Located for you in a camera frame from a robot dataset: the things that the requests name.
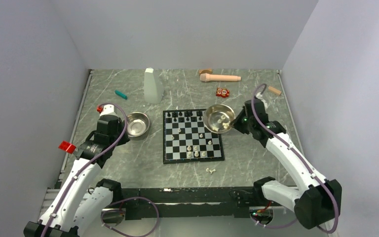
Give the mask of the steel bowl with chess pieces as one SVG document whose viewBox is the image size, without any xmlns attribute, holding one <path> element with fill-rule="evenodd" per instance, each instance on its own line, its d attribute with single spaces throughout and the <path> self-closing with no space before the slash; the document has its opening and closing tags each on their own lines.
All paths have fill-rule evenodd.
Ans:
<svg viewBox="0 0 379 237">
<path fill-rule="evenodd" d="M 217 134 L 222 134 L 232 129 L 231 123 L 235 120 L 234 110 L 224 104 L 215 104 L 203 112 L 205 128 Z"/>
</svg>

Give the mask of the black and white chessboard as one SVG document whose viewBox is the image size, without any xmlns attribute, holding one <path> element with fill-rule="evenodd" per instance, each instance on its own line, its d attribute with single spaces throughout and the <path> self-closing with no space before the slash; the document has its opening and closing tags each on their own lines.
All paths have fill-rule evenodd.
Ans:
<svg viewBox="0 0 379 237">
<path fill-rule="evenodd" d="M 205 109 L 165 110 L 163 164 L 224 161 L 220 134 L 204 126 Z"/>
</svg>

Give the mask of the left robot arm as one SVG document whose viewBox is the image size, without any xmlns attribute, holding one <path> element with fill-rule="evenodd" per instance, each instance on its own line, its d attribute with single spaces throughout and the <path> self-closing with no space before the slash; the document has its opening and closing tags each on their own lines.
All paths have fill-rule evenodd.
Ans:
<svg viewBox="0 0 379 237">
<path fill-rule="evenodd" d="M 105 206 L 116 207 L 122 201 L 121 184 L 103 179 L 94 193 L 84 200 L 85 192 L 102 171 L 105 162 L 118 145 L 129 141 L 124 110 L 115 104 L 98 106 L 97 126 L 85 142 L 75 147 L 63 142 L 60 149 L 75 156 L 72 169 L 59 193 L 39 217 L 28 222 L 23 230 L 26 237 L 78 237 Z"/>
</svg>

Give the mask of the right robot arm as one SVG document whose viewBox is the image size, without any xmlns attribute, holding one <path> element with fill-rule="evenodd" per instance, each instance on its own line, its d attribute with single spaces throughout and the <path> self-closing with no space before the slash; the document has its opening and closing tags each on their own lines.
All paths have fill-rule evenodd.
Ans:
<svg viewBox="0 0 379 237">
<path fill-rule="evenodd" d="M 328 180 L 307 161 L 281 123 L 268 119 L 265 105 L 258 98 L 245 101 L 231 125 L 259 141 L 278 159 L 296 184 L 293 188 L 272 177 L 262 178 L 253 184 L 253 201 L 258 205 L 267 201 L 282 205 L 292 211 L 296 220 L 308 230 L 333 221 L 331 229 L 322 229 L 328 234 L 333 233 L 341 213 L 340 183 L 336 179 Z"/>
</svg>

